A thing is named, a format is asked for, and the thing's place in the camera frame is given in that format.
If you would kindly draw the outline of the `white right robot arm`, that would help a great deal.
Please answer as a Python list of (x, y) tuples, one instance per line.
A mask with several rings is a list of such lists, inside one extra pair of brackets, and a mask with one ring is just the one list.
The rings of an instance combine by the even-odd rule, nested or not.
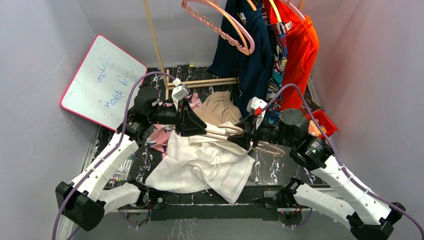
[(384, 203), (348, 169), (339, 165), (333, 149), (309, 133), (309, 120), (295, 108), (283, 110), (277, 124), (260, 122), (249, 115), (237, 124), (241, 131), (228, 141), (249, 149), (272, 143), (289, 148), (289, 156), (301, 167), (321, 178), (339, 194), (335, 198), (302, 180), (291, 178), (274, 195), (264, 196), (267, 208), (306, 206), (343, 224), (358, 240), (387, 240), (405, 210), (398, 202)]

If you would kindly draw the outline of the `white shorts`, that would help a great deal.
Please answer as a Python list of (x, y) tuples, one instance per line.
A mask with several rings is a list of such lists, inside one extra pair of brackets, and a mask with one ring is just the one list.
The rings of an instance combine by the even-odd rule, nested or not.
[(236, 203), (255, 163), (236, 144), (200, 135), (183, 137), (173, 129), (166, 153), (144, 181), (148, 187), (175, 194), (212, 189), (229, 204)]

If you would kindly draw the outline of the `light wooden hanger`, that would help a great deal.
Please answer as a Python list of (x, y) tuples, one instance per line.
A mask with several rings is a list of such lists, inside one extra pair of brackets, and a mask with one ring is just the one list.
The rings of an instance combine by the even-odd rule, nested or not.
[(244, 150), (256, 149), (275, 156), (284, 156), (286, 152), (275, 146), (278, 143), (278, 126), (265, 124), (259, 127), (245, 126), (244, 128), (233, 124), (209, 124), (201, 136), (226, 141), (239, 146)]

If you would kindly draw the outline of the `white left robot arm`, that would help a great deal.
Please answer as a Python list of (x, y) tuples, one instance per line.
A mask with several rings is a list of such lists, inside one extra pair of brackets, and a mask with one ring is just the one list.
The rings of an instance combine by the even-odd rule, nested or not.
[(85, 231), (93, 230), (104, 215), (126, 205), (144, 208), (149, 203), (147, 187), (129, 180), (105, 190), (111, 177), (153, 132), (154, 124), (173, 125), (183, 137), (205, 135), (207, 125), (192, 110), (185, 95), (177, 94), (171, 105), (161, 105), (153, 87), (141, 87), (126, 108), (125, 119), (109, 145), (77, 177), (60, 182), (55, 195), (60, 215)]

